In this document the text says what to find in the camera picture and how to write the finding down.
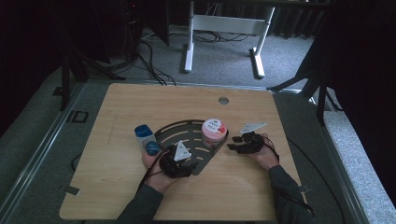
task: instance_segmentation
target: bottle cap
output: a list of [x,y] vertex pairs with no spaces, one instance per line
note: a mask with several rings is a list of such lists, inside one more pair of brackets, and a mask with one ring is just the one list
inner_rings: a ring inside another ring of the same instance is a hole
[[146,151],[150,156],[155,156],[160,151],[160,147],[156,142],[149,141],[146,144]]
[[134,134],[136,137],[147,137],[152,135],[152,131],[146,124],[142,124],[134,128]]

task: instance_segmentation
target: metal leg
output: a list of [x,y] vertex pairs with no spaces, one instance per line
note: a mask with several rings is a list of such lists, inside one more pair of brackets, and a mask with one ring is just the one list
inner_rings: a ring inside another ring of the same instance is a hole
[[257,48],[253,48],[253,60],[256,64],[256,71],[257,71],[257,76],[263,78],[265,77],[264,74],[264,68],[262,66],[262,56],[260,53],[262,52],[262,45],[264,44],[265,37],[267,36],[268,33],[268,28],[270,27],[271,24],[271,19],[274,15],[274,7],[271,7],[271,12],[269,15],[267,15],[267,18],[265,18],[265,25],[262,27],[262,34],[259,39],[259,44],[257,45]]
[[193,32],[194,32],[194,2],[190,1],[190,20],[189,20],[189,45],[187,46],[187,55],[186,55],[186,64],[184,66],[184,70],[187,73],[191,72],[192,69],[192,55],[194,53],[194,43],[192,42],[193,39]]

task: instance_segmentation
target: sleeve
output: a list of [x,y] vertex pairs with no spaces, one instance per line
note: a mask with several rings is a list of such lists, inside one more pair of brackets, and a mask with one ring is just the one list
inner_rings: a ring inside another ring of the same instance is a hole
[[[297,183],[286,173],[282,166],[274,166],[268,171],[271,186],[279,191],[287,192],[291,197],[303,201]],[[279,224],[283,223],[313,223],[313,218],[307,209],[274,192],[274,207]]]
[[117,218],[116,223],[150,224],[162,201],[163,195],[160,192],[149,185],[143,185]]

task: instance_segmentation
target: white metal frame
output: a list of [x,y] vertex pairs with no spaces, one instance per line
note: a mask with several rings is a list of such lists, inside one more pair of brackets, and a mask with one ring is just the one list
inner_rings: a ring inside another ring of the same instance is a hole
[[266,15],[265,20],[252,20],[242,18],[230,18],[219,16],[194,15],[194,2],[190,2],[190,20],[189,20],[189,44],[186,54],[185,71],[192,71],[192,56],[194,53],[193,32],[194,30],[214,31],[224,33],[236,33],[244,35],[259,35],[259,44],[253,48],[253,60],[256,65],[257,75],[265,77],[262,66],[262,45],[268,33],[271,19],[274,14],[274,7],[271,7],[271,13]]

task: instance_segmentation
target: wooden table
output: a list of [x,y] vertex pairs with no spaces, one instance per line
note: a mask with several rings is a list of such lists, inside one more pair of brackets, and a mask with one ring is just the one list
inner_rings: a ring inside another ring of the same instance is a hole
[[[219,103],[227,97],[229,103]],[[112,84],[92,128],[60,210],[64,219],[115,219],[132,200],[145,168],[134,128],[154,132],[184,119],[221,119],[230,135],[245,123],[266,122],[281,165],[300,184],[271,92],[202,87]],[[180,179],[166,193],[157,220],[273,220],[267,173],[224,145],[199,175]]]

